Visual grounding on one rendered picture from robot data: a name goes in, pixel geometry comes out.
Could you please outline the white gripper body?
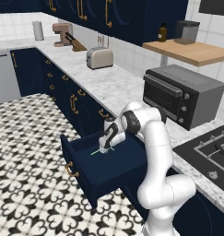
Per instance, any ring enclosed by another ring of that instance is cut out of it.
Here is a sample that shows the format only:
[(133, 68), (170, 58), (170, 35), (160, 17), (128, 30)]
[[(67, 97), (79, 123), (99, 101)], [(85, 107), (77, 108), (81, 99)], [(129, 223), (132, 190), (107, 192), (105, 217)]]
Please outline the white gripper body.
[(100, 153), (102, 153), (102, 154), (107, 153), (109, 149), (113, 150), (113, 147), (111, 147), (105, 141), (101, 140), (100, 141)]

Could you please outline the green straw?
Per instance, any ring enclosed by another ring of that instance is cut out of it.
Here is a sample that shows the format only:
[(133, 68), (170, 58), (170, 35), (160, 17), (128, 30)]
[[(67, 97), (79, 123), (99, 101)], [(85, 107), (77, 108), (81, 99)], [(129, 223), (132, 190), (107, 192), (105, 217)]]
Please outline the green straw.
[(98, 150), (96, 150), (96, 151), (90, 153), (90, 156), (93, 156), (93, 155), (95, 155), (95, 154), (97, 154), (97, 153), (106, 154), (106, 153), (108, 153), (110, 150), (114, 151), (114, 148), (113, 148), (113, 147), (110, 147), (109, 149), (105, 150), (104, 152), (101, 152), (101, 151), (98, 149)]

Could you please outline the navy blue open drawer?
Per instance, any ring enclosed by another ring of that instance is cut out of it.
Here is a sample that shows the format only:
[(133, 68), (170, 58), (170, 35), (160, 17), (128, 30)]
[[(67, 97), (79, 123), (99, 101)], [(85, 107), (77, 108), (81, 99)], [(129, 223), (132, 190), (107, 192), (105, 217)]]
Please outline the navy blue open drawer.
[(147, 169), (144, 143), (136, 136), (127, 134), (114, 151), (90, 156), (99, 149), (99, 137), (96, 133), (68, 141), (65, 135), (60, 136), (66, 164), (73, 161), (70, 169), (79, 172), (77, 182), (93, 208), (100, 197), (144, 177)]

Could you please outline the cream toaster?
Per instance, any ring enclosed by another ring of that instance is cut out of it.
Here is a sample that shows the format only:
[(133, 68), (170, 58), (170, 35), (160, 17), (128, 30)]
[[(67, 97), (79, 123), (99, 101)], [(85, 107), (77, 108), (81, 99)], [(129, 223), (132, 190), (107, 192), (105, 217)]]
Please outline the cream toaster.
[(99, 69), (113, 66), (113, 52), (109, 48), (94, 47), (87, 51), (87, 67)]

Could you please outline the grey toaster oven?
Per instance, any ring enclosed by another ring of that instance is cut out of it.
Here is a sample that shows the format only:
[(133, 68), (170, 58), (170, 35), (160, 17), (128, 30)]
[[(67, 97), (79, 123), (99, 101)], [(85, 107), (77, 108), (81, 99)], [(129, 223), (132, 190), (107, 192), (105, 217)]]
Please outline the grey toaster oven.
[(215, 119), (224, 83), (178, 65), (148, 69), (143, 101), (186, 130)]

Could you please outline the black hob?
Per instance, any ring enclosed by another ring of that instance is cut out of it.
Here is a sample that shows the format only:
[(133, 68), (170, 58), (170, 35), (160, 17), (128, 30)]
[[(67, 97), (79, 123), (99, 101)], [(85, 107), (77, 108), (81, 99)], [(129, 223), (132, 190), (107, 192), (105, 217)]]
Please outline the black hob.
[[(173, 151), (224, 191), (224, 125), (185, 142)], [(211, 179), (210, 171), (218, 178)]]

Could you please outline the navy blue lower cupboards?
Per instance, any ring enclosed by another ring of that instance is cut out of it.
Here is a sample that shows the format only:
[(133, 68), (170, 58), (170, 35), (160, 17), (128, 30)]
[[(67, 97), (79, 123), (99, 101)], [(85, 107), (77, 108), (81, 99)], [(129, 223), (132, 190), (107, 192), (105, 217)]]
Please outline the navy blue lower cupboards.
[[(80, 136), (103, 132), (105, 118), (99, 115), (99, 110), (103, 109), (105, 114), (110, 115), (109, 118), (112, 118), (112, 114), (49, 57), (35, 47), (11, 50), (11, 53), (16, 57), (18, 67), (14, 68), (22, 96), (45, 93), (50, 97), (56, 97), (54, 103)], [(51, 64), (47, 65), (46, 60), (50, 60)], [(53, 77), (47, 77), (48, 73), (52, 73)], [(63, 75), (66, 75), (69, 80), (63, 80)], [(86, 93), (86, 96), (77, 93), (80, 89)], [(77, 97), (78, 114), (71, 110), (70, 96), (73, 94)]]

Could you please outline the navy blue cupboards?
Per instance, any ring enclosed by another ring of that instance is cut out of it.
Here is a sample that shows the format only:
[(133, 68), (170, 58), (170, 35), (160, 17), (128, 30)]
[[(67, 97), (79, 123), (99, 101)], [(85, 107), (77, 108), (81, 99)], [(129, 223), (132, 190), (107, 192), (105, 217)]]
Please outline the navy blue cupboards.
[(49, 8), (49, 0), (0, 0), (0, 13), (43, 12), (140, 46), (158, 39), (162, 23), (167, 24), (167, 37), (173, 38), (176, 23), (185, 19), (188, 0), (112, 0), (108, 4), (111, 28), (105, 23), (105, 3), (83, 0), (87, 21), (78, 17), (77, 0), (53, 0), (56, 12)]
[[(50, 97), (56, 97), (54, 103), (80, 136), (103, 132), (105, 118), (99, 115), (99, 110), (103, 109), (105, 114), (110, 115), (109, 118), (112, 118), (112, 114), (49, 57), (35, 47), (11, 50), (11, 53), (16, 57), (18, 67), (14, 68), (22, 96), (45, 93)], [(51, 64), (47, 65), (46, 60), (50, 60)], [(47, 77), (48, 73), (52, 73), (53, 77)], [(63, 80), (63, 75), (66, 75), (69, 80)], [(86, 96), (77, 93), (80, 89), (86, 93)], [(73, 94), (77, 97), (78, 114), (71, 110), (70, 96)]]

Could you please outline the pale utensils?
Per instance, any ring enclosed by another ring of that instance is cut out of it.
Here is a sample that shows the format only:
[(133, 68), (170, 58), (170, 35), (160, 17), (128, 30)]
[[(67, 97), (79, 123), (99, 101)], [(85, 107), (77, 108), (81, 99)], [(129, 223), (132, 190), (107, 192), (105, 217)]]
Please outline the pale utensils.
[(99, 33), (97, 36), (97, 43), (98, 43), (99, 47), (109, 48), (110, 47), (110, 37)]

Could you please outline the wooden knife block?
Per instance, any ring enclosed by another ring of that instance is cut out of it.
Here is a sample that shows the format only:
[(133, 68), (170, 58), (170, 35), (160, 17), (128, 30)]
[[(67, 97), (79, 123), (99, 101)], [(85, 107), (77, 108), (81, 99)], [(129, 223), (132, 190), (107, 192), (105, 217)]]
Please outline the wooden knife block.
[(69, 40), (72, 44), (74, 52), (83, 52), (87, 50), (87, 48), (83, 44), (81, 44), (76, 38), (74, 38), (69, 32), (65, 34), (65, 38)]

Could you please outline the brown coffee machine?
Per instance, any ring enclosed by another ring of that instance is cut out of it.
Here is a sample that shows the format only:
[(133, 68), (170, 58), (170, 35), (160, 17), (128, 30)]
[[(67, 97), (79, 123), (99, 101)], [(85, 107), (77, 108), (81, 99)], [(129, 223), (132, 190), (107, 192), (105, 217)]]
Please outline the brown coffee machine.
[(55, 47), (70, 45), (70, 41), (66, 38), (66, 33), (72, 33), (71, 23), (54, 23), (53, 32), (60, 35), (60, 41), (54, 43)]

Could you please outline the silver dishwasher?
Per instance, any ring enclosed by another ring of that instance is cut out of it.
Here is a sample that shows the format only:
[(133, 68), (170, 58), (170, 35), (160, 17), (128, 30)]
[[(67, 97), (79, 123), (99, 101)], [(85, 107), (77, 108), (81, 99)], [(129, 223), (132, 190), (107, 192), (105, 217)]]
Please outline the silver dishwasher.
[(18, 81), (10, 51), (0, 50), (0, 103), (19, 98)]

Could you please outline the brown glass bottle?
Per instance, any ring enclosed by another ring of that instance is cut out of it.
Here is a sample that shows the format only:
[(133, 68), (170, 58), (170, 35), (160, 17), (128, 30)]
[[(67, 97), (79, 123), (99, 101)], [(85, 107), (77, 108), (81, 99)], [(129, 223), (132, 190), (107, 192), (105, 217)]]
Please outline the brown glass bottle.
[(162, 23), (159, 28), (158, 41), (165, 42), (167, 37), (167, 24)]

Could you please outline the navy blue upper cupboards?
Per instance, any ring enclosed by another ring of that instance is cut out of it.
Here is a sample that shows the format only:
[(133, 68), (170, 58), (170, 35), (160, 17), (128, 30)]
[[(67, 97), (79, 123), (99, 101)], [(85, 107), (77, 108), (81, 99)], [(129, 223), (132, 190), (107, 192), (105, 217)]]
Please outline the navy blue upper cupboards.
[(167, 37), (173, 38), (176, 23), (185, 19), (188, 0), (112, 0), (108, 4), (111, 28), (105, 23), (105, 3), (83, 0), (87, 21), (78, 17), (77, 0), (53, 0), (56, 12), (49, 8), (49, 0), (0, 0), (0, 13), (43, 12), (140, 46), (158, 39), (162, 23), (167, 24)]

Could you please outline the white paper towel roll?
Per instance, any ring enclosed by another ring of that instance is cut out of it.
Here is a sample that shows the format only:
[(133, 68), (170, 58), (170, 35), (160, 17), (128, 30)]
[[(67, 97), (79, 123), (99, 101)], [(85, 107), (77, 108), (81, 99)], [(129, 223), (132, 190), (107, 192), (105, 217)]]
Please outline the white paper towel roll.
[(40, 21), (33, 21), (32, 22), (33, 26), (33, 32), (34, 32), (34, 37), (36, 41), (43, 41), (44, 36), (43, 36), (43, 30), (42, 30), (42, 24)]

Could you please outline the grey canister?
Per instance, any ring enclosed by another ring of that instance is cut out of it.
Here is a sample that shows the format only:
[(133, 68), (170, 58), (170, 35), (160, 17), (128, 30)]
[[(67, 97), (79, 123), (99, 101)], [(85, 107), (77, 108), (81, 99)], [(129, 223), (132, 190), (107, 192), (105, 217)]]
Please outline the grey canister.
[(174, 41), (183, 45), (195, 43), (199, 25), (196, 21), (178, 21)]

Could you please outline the dark extractor hood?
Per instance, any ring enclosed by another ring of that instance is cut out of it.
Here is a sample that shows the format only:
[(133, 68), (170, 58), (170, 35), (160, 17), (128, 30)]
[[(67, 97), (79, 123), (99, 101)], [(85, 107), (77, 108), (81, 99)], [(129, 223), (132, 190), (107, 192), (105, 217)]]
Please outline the dark extractor hood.
[(224, 16), (224, 0), (201, 0), (199, 12)]

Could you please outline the wooden wall shelf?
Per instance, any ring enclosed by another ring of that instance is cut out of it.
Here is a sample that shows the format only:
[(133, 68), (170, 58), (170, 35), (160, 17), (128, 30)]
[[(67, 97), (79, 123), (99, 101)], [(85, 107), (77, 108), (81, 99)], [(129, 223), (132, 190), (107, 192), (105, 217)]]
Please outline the wooden wall shelf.
[(174, 40), (151, 41), (144, 42), (143, 47), (194, 66), (212, 65), (224, 61), (224, 48), (197, 41), (192, 44), (180, 44)]

